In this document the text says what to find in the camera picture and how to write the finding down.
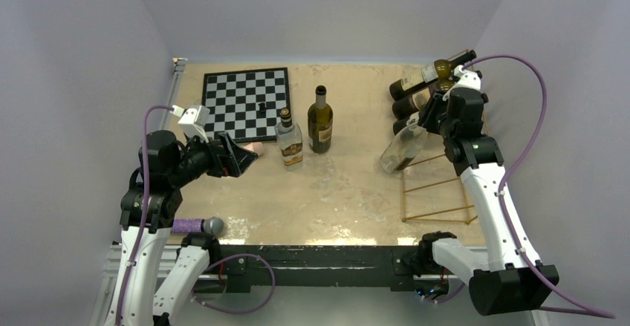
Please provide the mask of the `dark wine bottle white label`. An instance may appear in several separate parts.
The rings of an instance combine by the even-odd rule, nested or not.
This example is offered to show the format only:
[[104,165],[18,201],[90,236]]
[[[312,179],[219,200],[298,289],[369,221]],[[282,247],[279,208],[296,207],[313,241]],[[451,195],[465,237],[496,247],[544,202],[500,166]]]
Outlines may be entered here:
[[410,125],[420,125],[420,112],[417,111],[413,114],[410,114],[408,117],[403,118],[401,120],[396,121],[392,125],[392,131],[394,135],[397,135],[400,131]]

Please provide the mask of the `dark wine bottle gold label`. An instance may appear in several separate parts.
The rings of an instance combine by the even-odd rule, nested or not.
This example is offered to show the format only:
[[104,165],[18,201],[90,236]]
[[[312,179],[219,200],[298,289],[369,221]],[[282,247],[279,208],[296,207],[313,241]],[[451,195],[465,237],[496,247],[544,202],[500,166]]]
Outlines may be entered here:
[[436,91],[446,91],[454,84],[455,83],[450,79],[439,79],[425,88],[420,89],[416,93],[396,100],[392,104],[392,113],[398,120],[408,117],[409,115],[424,108]]

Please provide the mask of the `clear glass bottle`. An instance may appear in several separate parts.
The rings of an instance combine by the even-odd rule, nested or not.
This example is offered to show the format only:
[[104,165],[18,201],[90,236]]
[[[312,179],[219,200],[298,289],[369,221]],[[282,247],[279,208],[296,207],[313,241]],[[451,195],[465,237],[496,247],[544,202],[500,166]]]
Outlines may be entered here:
[[423,150],[429,132],[414,123],[401,129],[381,154],[381,168],[392,173],[405,169]]

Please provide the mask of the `dark wine bottle cream label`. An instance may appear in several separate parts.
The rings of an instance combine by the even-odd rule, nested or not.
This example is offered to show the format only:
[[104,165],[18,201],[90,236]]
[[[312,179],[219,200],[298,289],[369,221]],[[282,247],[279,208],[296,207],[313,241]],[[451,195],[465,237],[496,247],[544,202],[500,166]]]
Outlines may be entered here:
[[477,57],[474,50],[457,56],[454,59],[438,59],[433,63],[424,65],[422,68],[413,71],[411,74],[394,81],[389,86],[389,93],[393,100],[400,100],[411,94],[419,92],[429,84],[435,83],[438,79],[448,79],[452,71],[459,65],[471,62]]

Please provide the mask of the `tall green wine bottle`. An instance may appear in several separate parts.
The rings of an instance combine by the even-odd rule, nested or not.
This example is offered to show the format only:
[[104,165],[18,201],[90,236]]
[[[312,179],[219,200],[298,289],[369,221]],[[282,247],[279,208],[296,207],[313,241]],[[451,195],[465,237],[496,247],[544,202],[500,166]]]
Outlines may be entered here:
[[334,113],[326,102],[327,88],[318,85],[315,94],[315,102],[308,109],[309,146],[314,153],[323,154],[331,147]]

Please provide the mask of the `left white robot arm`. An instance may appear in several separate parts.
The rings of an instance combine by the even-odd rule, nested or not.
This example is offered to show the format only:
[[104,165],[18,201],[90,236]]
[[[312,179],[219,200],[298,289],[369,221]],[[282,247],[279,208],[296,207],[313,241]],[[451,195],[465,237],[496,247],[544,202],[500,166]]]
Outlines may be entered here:
[[218,143],[193,137],[182,143],[171,131],[147,134],[140,167],[129,179],[121,206],[121,256],[106,325],[173,325],[202,273],[221,266],[214,232],[183,239],[174,267],[158,282],[160,261],[183,201],[182,188],[203,175],[240,177],[258,154],[221,132]]

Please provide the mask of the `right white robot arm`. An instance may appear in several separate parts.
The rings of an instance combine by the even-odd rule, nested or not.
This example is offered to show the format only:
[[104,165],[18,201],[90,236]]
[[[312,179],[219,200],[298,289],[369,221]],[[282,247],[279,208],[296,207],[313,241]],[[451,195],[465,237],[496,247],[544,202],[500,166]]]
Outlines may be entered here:
[[552,264],[536,256],[510,213],[515,208],[507,187],[499,145],[483,133],[486,94],[471,88],[436,91],[420,126],[443,139],[447,159],[473,200],[487,244],[487,257],[465,247],[450,232],[423,235],[415,260],[428,272],[448,270],[469,289],[482,316],[538,310],[559,283]]

